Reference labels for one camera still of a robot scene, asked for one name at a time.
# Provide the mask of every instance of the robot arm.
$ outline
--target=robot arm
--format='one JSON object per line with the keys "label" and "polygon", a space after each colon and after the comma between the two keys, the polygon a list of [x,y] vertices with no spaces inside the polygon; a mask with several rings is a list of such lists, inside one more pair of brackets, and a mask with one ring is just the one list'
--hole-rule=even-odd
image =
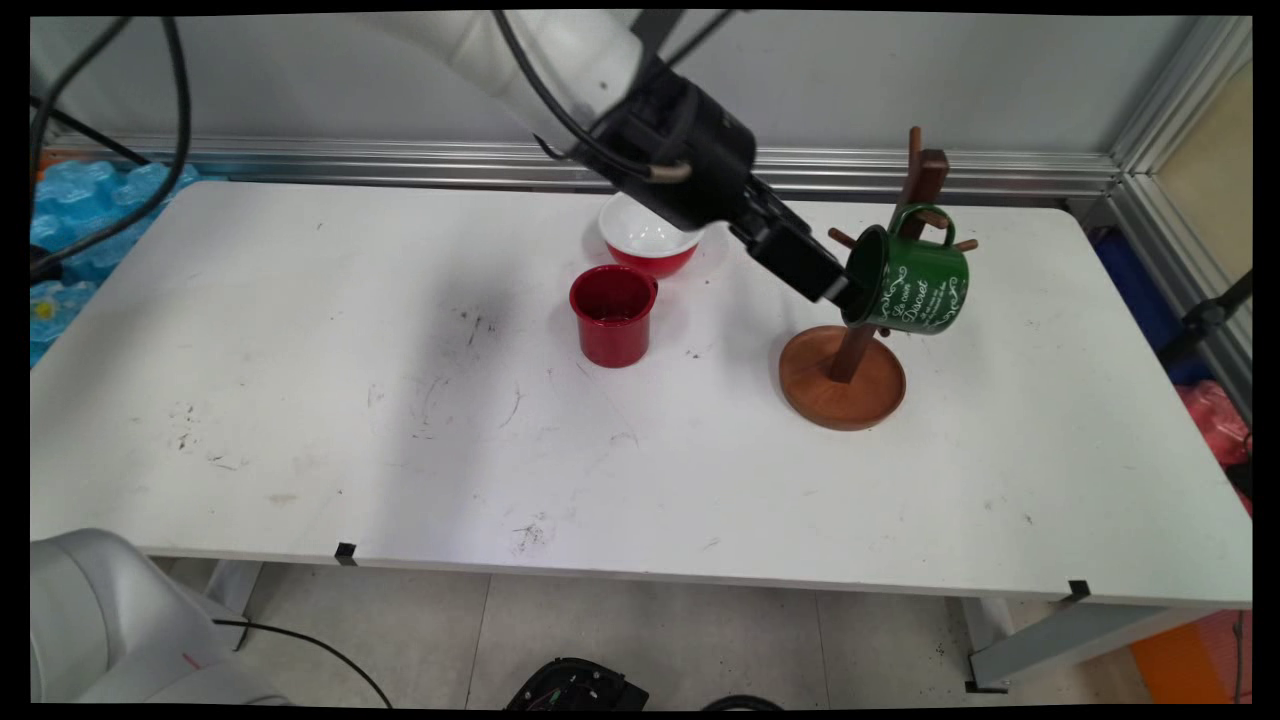
{"label": "robot arm", "polygon": [[[808,300],[826,297],[844,310],[863,295],[809,225],[751,173],[751,131],[662,59],[646,55],[640,40],[605,10],[355,18],[428,50],[540,138],[676,227],[728,223],[751,258]],[[548,106],[526,70],[586,129],[586,142]]]}

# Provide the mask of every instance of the wooden mug stand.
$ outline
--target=wooden mug stand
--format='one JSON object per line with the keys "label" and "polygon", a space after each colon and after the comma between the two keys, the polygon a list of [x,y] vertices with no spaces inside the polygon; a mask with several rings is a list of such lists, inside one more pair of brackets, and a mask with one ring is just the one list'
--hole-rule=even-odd
{"label": "wooden mug stand", "polygon": [[[906,182],[897,199],[904,205],[934,202],[947,170],[946,152],[920,149],[920,128],[911,128],[908,145]],[[946,219],[932,213],[908,218],[897,236],[916,240],[924,224],[946,228]],[[836,228],[827,233],[852,250],[855,240]],[[978,242],[956,245],[961,252]],[[906,395],[906,373],[884,343],[888,328],[873,324],[822,325],[791,338],[778,361],[778,379],[787,402],[809,421],[833,430],[864,430],[888,418]]]}

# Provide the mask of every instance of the tile floor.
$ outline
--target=tile floor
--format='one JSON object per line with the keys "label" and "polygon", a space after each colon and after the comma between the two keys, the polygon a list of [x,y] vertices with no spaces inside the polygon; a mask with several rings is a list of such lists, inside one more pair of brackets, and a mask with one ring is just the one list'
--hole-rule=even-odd
{"label": "tile floor", "polygon": [[[196,588],[212,571],[157,564]],[[1018,624],[1048,610],[1011,607]],[[964,618],[938,597],[268,564],[247,614],[337,647],[397,707],[500,708],[557,656],[626,674],[646,710],[733,693],[788,710],[1151,701],[1128,650],[966,694]],[[379,705],[308,643],[251,630],[241,653],[297,703]]]}

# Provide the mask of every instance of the wooden base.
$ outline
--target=wooden base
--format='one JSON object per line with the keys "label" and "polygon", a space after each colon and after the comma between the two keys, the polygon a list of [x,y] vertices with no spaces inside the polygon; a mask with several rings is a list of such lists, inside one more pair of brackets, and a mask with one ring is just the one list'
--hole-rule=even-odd
{"label": "wooden base", "polygon": [[893,352],[872,340],[854,379],[831,379],[845,340],[842,325],[810,328],[782,348],[778,379],[787,402],[809,421],[833,430],[864,430],[888,418],[906,395],[906,373]]}

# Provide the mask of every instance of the gray wall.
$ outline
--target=gray wall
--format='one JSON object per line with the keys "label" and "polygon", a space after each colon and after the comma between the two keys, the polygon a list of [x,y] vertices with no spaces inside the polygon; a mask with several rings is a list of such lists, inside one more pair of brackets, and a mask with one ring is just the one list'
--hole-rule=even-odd
{"label": "gray wall", "polygon": [[[630,20],[636,10],[620,10]],[[686,13],[666,49],[710,10]],[[1187,17],[758,10],[681,72],[764,146],[1106,151],[1190,27]],[[32,19],[33,86],[105,24]],[[339,15],[182,18],[197,136],[526,141],[435,60]],[[172,135],[160,23],[136,19],[60,106],[119,135]]]}

